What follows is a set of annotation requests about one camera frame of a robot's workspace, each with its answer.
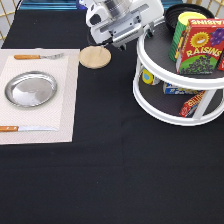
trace silver plate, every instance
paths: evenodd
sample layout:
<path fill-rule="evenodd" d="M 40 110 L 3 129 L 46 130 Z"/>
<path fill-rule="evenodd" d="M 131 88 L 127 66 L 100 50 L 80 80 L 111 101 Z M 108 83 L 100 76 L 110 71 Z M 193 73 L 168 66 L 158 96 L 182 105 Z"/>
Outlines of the silver plate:
<path fill-rule="evenodd" d="M 5 96 L 16 106 L 34 107 L 51 99 L 56 91 L 57 83 L 53 76 L 32 71 L 13 78 L 5 87 Z"/>

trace knife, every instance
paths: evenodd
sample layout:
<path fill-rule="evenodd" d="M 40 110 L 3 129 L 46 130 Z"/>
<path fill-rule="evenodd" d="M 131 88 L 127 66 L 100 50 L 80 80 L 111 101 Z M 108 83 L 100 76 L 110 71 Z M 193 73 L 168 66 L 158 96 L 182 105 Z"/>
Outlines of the knife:
<path fill-rule="evenodd" d="M 23 60 L 23 59 L 58 59 L 64 56 L 64 53 L 62 54 L 55 54 L 51 56 L 40 56 L 40 55 L 14 55 L 14 58 L 17 60 Z"/>
<path fill-rule="evenodd" d="M 57 131 L 57 129 L 45 126 L 0 126 L 0 132 L 16 131 Z"/>

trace wooden coaster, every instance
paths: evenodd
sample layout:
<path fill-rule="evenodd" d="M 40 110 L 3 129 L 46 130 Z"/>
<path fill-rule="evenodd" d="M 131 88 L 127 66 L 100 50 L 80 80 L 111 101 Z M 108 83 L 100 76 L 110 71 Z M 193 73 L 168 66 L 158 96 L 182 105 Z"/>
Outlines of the wooden coaster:
<path fill-rule="evenodd" d="M 92 69 L 102 68 L 111 60 L 110 52 L 104 47 L 87 47 L 79 53 L 80 63 Z"/>

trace white rotating shelf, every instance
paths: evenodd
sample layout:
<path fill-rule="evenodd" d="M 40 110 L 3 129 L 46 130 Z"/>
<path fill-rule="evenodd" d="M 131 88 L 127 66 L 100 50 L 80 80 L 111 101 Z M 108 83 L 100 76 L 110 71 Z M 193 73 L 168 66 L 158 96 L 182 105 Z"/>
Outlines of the white rotating shelf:
<path fill-rule="evenodd" d="M 139 105 L 159 120 L 182 126 L 204 124 L 221 115 L 224 111 L 224 72 L 217 70 L 212 75 L 176 74 L 176 64 L 168 57 L 173 37 L 167 30 L 164 19 L 156 21 L 153 38 L 146 37 L 147 29 L 148 27 L 145 27 L 145 32 L 137 44 L 138 59 L 133 92 Z M 193 117 L 183 118 L 179 115 L 184 102 L 193 95 L 165 95 L 162 83 L 155 86 L 144 84 L 140 78 L 142 66 L 173 85 L 207 90 Z"/>

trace white placemat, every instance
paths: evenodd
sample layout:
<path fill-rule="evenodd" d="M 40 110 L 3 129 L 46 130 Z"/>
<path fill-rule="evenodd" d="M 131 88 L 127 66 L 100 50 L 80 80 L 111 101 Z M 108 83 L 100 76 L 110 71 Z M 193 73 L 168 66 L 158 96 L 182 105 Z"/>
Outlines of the white placemat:
<path fill-rule="evenodd" d="M 1 126 L 48 126 L 59 129 L 61 110 L 68 67 L 68 57 L 57 60 L 16 60 L 9 56 L 0 76 L 0 125 Z M 30 108 L 11 104 L 5 97 L 7 83 L 25 72 L 41 71 L 52 75 L 57 82 L 57 92 L 48 102 Z"/>
<path fill-rule="evenodd" d="M 9 67 L 9 62 L 12 61 L 9 55 L 14 54 L 41 54 L 50 55 L 57 53 L 65 53 L 65 57 L 57 61 L 57 65 L 54 64 L 56 61 L 51 61 L 52 64 L 46 64 L 47 61 L 38 60 L 38 68 L 41 66 L 42 71 L 48 72 L 53 75 L 58 82 L 58 91 L 53 99 L 42 106 L 30 108 L 26 110 L 24 108 L 14 108 L 15 106 L 10 105 L 9 102 L 3 97 L 4 87 L 7 80 L 11 79 L 11 74 L 16 70 L 19 74 L 23 73 L 26 66 L 26 71 L 33 68 L 33 65 L 23 62 L 23 65 L 14 65 L 12 68 Z M 17 132 L 17 133 L 0 133 L 0 144 L 21 144 L 21 143 L 50 143 L 50 142 L 70 142 L 72 141 L 73 135 L 73 123 L 74 123 L 74 112 L 75 112 L 75 100 L 76 100 L 76 87 L 78 77 L 78 54 L 79 50 L 54 50 L 54 49 L 34 49 L 34 50 L 0 50 L 1 59 L 5 59 L 6 66 L 4 67 L 0 77 L 0 104 L 1 108 L 3 104 L 8 104 L 7 108 L 4 109 L 4 113 L 0 111 L 0 125 L 44 125 L 58 128 L 58 131 L 32 131 L 32 132 Z M 4 66 L 2 60 L 0 62 L 0 72 Z"/>

